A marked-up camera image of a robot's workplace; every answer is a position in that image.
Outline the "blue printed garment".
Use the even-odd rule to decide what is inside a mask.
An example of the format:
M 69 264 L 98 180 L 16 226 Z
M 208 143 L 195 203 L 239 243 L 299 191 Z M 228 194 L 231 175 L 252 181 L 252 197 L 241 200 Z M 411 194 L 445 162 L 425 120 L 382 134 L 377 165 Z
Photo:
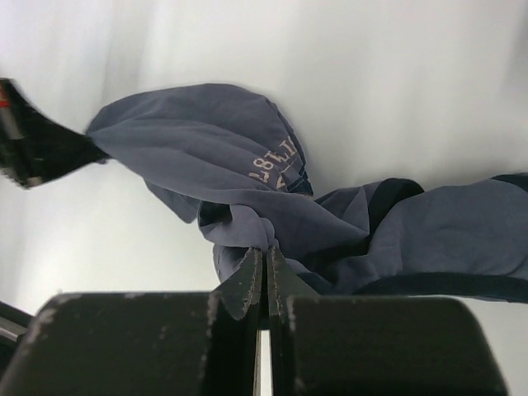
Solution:
M 527 300 L 526 174 L 429 191 L 389 178 L 314 198 L 277 106 L 228 84 L 122 98 L 87 135 L 197 222 L 221 280 L 247 248 L 278 248 L 321 294 Z

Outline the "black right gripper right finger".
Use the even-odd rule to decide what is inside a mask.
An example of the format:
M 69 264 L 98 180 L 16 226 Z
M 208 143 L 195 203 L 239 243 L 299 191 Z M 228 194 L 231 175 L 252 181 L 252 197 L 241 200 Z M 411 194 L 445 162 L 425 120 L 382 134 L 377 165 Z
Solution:
M 505 395 L 476 317 L 448 298 L 321 296 L 266 255 L 276 395 Z

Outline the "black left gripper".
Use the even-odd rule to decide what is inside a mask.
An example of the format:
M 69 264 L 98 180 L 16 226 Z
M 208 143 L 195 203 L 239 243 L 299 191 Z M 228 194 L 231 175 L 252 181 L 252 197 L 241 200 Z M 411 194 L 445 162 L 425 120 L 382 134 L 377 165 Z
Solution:
M 53 182 L 109 156 L 84 134 L 41 114 L 1 78 L 1 174 L 22 189 Z

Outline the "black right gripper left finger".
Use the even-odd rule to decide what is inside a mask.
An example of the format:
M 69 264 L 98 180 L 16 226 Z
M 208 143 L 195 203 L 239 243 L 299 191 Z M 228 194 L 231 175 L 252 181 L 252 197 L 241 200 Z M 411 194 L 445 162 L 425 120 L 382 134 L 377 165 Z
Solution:
M 262 254 L 211 292 L 57 295 L 31 320 L 4 395 L 257 395 Z

